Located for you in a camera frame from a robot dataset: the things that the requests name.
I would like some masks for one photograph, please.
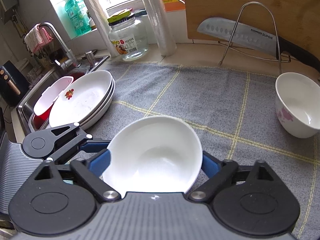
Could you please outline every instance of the cutting board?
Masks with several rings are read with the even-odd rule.
[[[273,13],[278,33],[320,59],[320,0],[185,0],[189,39],[219,40],[198,33],[199,24],[212,16],[235,20],[245,3],[258,1]],[[272,18],[259,5],[247,6],[240,22],[275,34]]]

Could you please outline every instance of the white bowl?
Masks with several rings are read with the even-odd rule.
[[[65,76],[58,79],[50,87],[48,87],[42,96],[38,99],[35,106],[33,107],[33,112],[37,116],[44,114],[54,103],[60,93],[65,90],[73,82],[73,77]]]
[[[108,110],[109,106],[111,105],[113,93],[115,92],[116,82],[113,79],[111,89],[109,94],[107,95],[106,99],[103,101],[101,106],[90,116],[88,119],[83,121],[80,124],[82,130],[87,130],[91,126],[93,126],[99,119],[104,115],[104,113]]]
[[[288,133],[308,138],[320,130],[320,87],[298,73],[283,73],[276,80],[276,113]]]
[[[83,122],[105,100],[111,84],[112,75],[106,70],[91,72],[74,81],[54,103],[49,116],[50,126]]]
[[[187,192],[202,164],[195,131],[171,116],[150,116],[123,128],[108,145],[103,180],[122,197],[134,192]]]

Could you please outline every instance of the stack of plates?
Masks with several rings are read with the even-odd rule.
[[[94,125],[109,108],[115,80],[106,70],[97,70],[70,84],[54,103],[49,124],[57,127],[78,122],[83,130]]]

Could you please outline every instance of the cleaver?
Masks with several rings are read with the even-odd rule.
[[[198,27],[199,33],[204,33],[226,41],[230,40],[236,22],[221,18],[211,17],[204,20]],[[249,25],[238,23],[232,42],[256,49],[279,59],[276,36]],[[281,38],[279,36],[280,52],[287,52],[298,61],[315,68],[320,72],[320,61],[305,49]]]

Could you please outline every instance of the green soap bottle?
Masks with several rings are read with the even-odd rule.
[[[91,31],[87,7],[83,0],[68,0],[64,9],[72,21],[78,36]]]

